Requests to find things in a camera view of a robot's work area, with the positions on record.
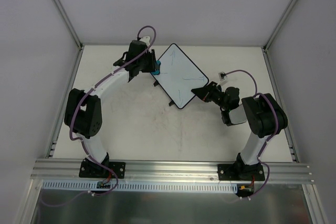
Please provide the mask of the blue whiteboard eraser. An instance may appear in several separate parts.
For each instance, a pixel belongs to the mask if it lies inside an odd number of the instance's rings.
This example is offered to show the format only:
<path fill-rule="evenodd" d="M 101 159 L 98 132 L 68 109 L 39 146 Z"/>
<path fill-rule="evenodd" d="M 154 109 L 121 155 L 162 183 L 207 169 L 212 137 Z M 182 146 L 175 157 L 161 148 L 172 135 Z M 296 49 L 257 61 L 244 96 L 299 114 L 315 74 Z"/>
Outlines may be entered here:
<path fill-rule="evenodd" d="M 161 66 L 161 62 L 159 60 L 156 61 L 156 65 L 155 65 L 155 71 L 152 72 L 152 74 L 154 76 L 159 75 L 160 74 L 160 66 Z"/>

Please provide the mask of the black framed whiteboard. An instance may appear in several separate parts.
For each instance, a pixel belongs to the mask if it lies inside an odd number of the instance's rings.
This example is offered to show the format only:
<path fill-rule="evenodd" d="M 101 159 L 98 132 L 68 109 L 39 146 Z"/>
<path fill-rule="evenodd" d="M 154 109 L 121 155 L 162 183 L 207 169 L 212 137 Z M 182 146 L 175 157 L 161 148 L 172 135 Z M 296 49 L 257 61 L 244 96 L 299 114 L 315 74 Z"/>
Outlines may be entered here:
<path fill-rule="evenodd" d="M 169 45 L 158 59 L 159 71 L 151 75 L 178 109 L 185 108 L 195 94 L 192 89 L 209 83 L 206 74 L 175 43 Z"/>

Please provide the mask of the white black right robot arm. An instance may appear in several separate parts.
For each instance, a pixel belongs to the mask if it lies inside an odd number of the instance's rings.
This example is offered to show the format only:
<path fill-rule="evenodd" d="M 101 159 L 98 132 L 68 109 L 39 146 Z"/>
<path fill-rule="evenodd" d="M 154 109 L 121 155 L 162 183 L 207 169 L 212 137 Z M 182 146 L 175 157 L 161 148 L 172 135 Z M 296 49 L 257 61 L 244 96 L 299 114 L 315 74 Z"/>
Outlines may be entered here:
<path fill-rule="evenodd" d="M 214 102 L 221 110 L 222 121 L 227 126 L 248 123 L 250 136 L 243 150 L 230 165 L 217 165 L 220 181 L 264 181 L 264 165 L 261 156 L 269 141 L 288 126 L 288 118 L 271 94 L 239 97 L 239 89 L 228 87 L 222 91 L 215 83 L 192 89 L 203 102 Z"/>

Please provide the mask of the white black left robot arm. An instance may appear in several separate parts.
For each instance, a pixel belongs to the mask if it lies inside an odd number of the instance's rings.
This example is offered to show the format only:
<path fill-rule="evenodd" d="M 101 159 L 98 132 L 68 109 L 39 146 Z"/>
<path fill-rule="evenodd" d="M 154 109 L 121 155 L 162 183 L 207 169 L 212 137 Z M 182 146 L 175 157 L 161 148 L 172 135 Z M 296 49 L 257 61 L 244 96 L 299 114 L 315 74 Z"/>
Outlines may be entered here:
<path fill-rule="evenodd" d="M 140 72 L 151 73 L 160 69 L 153 42 L 149 36 L 131 41 L 128 51 L 113 64 L 105 77 L 87 90 L 73 88 L 68 95 L 64 123 L 69 137 L 79 141 L 92 162 L 91 170 L 99 177 L 108 174 L 108 152 L 103 147 L 99 131 L 102 127 L 102 104 L 122 85 L 129 83 Z"/>

